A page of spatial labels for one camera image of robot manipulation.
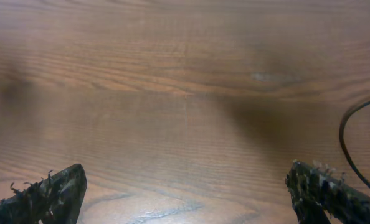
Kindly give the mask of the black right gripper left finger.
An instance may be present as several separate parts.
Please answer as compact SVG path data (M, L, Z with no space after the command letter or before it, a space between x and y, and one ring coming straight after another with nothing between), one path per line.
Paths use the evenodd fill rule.
M10 185L14 195L0 200L0 224L77 223L87 189L81 164L27 185L23 190Z

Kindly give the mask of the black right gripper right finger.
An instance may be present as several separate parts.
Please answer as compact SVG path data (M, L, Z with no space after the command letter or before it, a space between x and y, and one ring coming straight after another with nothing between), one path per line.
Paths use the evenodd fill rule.
M329 213L341 223L370 224L370 197L342 180L294 161L285 183L299 223L330 224Z

